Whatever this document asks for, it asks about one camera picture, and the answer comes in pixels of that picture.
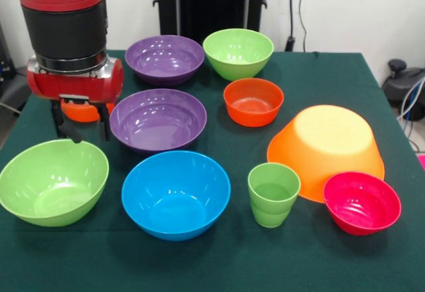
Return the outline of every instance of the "green table cover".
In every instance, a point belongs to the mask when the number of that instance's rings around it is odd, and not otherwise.
[[[123,51],[110,54],[124,60]],[[150,88],[126,65],[125,74],[122,98]],[[285,93],[277,119],[261,128],[231,121],[222,98],[228,82],[208,63],[178,87],[208,112],[207,126],[191,149],[218,161],[232,183],[227,209],[210,230],[173,243],[139,229],[125,214],[120,194],[124,178],[143,157],[113,137],[101,142],[96,125],[79,125],[84,138],[109,158],[105,191],[87,216],[65,228],[33,226],[0,208],[0,290],[425,291],[425,174],[363,56],[277,52],[258,77]],[[279,228],[254,221],[248,172],[266,161],[271,138],[315,104],[349,108],[370,123],[386,181],[402,201],[402,216],[387,231],[350,236],[334,225],[324,205],[303,198]],[[54,138],[50,104],[31,96],[0,150],[0,168],[24,149]]]

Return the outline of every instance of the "light green bowl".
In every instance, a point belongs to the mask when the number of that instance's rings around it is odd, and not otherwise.
[[[105,154],[85,141],[35,145],[0,173],[0,204],[16,217],[46,227],[67,226],[97,203],[109,173]]]
[[[210,34],[203,43],[212,67],[229,81],[255,76],[273,53],[273,42],[248,29],[225,29]]]

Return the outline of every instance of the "plastic cup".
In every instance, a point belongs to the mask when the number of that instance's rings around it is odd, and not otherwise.
[[[254,167],[248,175],[248,190],[255,221],[265,228],[280,226],[300,188],[298,175],[288,166],[264,163]]]

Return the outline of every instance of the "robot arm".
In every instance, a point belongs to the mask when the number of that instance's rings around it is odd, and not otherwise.
[[[60,100],[71,100],[96,105],[107,138],[105,104],[120,95],[124,72],[121,61],[106,53],[106,1],[21,0],[21,5],[35,51],[28,63],[29,86],[52,101],[58,134],[70,133],[61,129]]]

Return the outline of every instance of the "pink bowl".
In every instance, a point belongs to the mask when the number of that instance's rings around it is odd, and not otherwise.
[[[425,169],[425,155],[418,156],[418,159],[422,167]]]
[[[401,215],[401,202],[394,189],[368,174],[335,175],[326,182],[324,195],[333,221],[355,236],[387,229]]]

